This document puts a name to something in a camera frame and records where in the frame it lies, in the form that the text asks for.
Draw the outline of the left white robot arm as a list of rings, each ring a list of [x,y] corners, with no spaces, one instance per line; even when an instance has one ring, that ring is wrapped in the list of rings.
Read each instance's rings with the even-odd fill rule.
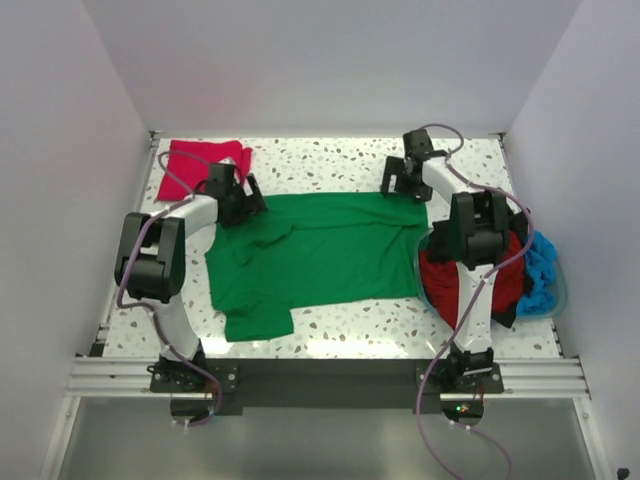
[[[116,304],[149,314],[160,343],[152,375],[185,392],[203,389],[219,398],[223,387],[206,368],[182,300],[186,240],[211,225],[239,226],[268,207],[252,173],[243,175],[233,163],[208,163],[205,178],[191,187],[163,163],[170,154],[160,154],[159,167],[186,195],[155,213],[125,217],[114,269]]]

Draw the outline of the green t-shirt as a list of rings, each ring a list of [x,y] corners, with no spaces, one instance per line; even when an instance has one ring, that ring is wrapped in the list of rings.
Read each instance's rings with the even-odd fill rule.
[[[298,308],[416,296],[424,204],[351,192],[275,195],[267,205],[240,226],[218,227],[205,255],[227,341],[290,335]]]

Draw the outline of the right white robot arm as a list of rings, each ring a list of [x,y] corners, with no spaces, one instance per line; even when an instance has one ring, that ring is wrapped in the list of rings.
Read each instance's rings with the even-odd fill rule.
[[[386,159],[381,193],[406,195],[427,202],[438,193],[449,204],[444,233],[444,258],[458,274],[458,314],[453,338],[444,355],[425,377],[444,391],[479,390],[494,371],[491,336],[493,290],[509,249],[509,208],[499,189],[467,179],[452,164],[464,139],[452,150],[438,150],[425,127],[402,136],[404,156]]]

